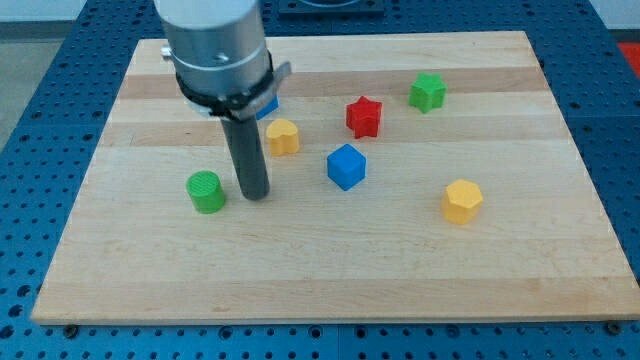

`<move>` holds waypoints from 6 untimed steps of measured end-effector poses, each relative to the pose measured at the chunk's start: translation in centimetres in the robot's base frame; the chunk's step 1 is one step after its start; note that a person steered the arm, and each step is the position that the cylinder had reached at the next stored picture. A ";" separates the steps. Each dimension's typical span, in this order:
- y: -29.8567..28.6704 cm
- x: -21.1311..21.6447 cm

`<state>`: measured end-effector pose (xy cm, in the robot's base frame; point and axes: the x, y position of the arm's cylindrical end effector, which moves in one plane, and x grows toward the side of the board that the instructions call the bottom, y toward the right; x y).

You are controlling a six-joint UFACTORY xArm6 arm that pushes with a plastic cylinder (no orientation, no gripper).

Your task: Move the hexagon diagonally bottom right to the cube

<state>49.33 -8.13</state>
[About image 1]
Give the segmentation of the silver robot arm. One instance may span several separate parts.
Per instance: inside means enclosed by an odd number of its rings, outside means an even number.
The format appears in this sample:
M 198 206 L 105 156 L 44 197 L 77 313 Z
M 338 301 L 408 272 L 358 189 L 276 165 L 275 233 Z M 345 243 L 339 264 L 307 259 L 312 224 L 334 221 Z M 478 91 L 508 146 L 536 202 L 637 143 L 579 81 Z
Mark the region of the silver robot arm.
M 175 67 L 190 101 L 216 116 L 255 116 L 277 95 L 291 64 L 274 67 L 257 0 L 155 0 Z

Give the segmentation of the blue block behind arm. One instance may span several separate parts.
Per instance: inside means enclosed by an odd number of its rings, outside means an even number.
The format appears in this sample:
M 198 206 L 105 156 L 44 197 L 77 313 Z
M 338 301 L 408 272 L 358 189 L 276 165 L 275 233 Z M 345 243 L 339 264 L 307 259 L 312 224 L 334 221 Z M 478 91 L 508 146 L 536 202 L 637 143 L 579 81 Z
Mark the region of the blue block behind arm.
M 279 108 L 278 96 L 275 96 L 267 105 L 256 113 L 256 119 L 261 120 Z

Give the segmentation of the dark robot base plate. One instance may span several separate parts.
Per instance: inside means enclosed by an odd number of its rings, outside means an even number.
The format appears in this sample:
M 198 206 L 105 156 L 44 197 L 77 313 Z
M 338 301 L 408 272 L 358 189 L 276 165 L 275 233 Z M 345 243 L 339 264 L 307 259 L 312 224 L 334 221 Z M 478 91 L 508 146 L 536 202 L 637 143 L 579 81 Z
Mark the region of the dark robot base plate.
M 382 15 L 385 0 L 278 0 L 281 16 L 302 15 L 347 16 Z

